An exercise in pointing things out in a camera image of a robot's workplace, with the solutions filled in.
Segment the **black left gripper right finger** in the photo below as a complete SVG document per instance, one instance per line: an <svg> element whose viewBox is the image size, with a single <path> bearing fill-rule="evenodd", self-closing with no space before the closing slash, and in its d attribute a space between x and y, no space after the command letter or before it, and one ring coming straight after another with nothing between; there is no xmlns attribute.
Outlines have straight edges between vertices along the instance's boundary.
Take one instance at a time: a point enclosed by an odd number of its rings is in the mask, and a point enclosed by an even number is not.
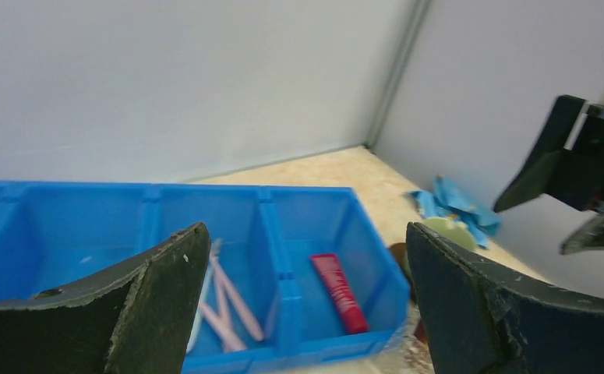
<svg viewBox="0 0 604 374"><path fill-rule="evenodd" d="M548 284L420 223L407 256L438 373L604 373L604 298Z"/></svg>

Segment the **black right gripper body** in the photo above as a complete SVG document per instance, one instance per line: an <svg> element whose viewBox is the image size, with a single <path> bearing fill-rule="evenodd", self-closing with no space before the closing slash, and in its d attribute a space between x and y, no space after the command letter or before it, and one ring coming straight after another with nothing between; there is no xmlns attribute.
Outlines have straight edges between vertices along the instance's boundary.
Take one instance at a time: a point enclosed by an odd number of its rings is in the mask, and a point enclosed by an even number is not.
<svg viewBox="0 0 604 374"><path fill-rule="evenodd" d="M604 213L604 95L586 101L545 194L576 210Z"/></svg>

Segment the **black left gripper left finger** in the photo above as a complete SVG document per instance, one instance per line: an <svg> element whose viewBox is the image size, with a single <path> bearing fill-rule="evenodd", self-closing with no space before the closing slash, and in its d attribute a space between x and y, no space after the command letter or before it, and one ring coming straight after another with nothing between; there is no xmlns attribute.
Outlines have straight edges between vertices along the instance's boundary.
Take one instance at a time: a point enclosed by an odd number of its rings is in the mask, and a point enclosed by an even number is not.
<svg viewBox="0 0 604 374"><path fill-rule="evenodd" d="M0 301L0 373L179 373L209 263L197 222L26 300Z"/></svg>

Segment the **green ceramic mug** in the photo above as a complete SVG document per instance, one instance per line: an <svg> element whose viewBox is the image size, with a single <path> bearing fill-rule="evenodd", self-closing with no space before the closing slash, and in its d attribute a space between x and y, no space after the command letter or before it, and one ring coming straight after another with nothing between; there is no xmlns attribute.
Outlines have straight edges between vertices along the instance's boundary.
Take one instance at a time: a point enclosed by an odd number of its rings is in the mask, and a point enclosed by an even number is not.
<svg viewBox="0 0 604 374"><path fill-rule="evenodd" d="M409 269L412 278L411 259L412 253L416 247L414 243L414 230L425 227L431 231L432 235L442 238L445 241L452 242L455 245L467 250L477 249L478 243L475 237L468 230L466 223L446 217L430 217L420 221L409 222L406 227L405 243L407 246L407 255Z"/></svg>

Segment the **red toothpaste tube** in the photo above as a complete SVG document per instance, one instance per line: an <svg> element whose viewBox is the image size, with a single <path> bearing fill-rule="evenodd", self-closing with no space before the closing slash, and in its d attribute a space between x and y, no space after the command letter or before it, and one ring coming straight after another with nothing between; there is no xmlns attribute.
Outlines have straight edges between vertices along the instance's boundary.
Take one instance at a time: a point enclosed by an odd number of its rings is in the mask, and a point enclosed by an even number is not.
<svg viewBox="0 0 604 374"><path fill-rule="evenodd" d="M367 320L357 303L337 255L333 253L316 254L311 255L310 260L320 276L346 332L348 334L368 332Z"/></svg>

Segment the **clear textured acrylic tray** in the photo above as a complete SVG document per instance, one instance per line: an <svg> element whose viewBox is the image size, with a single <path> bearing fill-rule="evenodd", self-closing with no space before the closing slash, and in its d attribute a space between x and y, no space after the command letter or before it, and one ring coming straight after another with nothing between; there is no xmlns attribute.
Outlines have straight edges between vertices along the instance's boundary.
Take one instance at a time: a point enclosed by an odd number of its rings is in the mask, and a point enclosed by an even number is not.
<svg viewBox="0 0 604 374"><path fill-rule="evenodd" d="M393 335L382 355L378 367L382 373L434 373L427 344L415 336L420 327L420 313L416 305L408 304L405 323Z"/></svg>

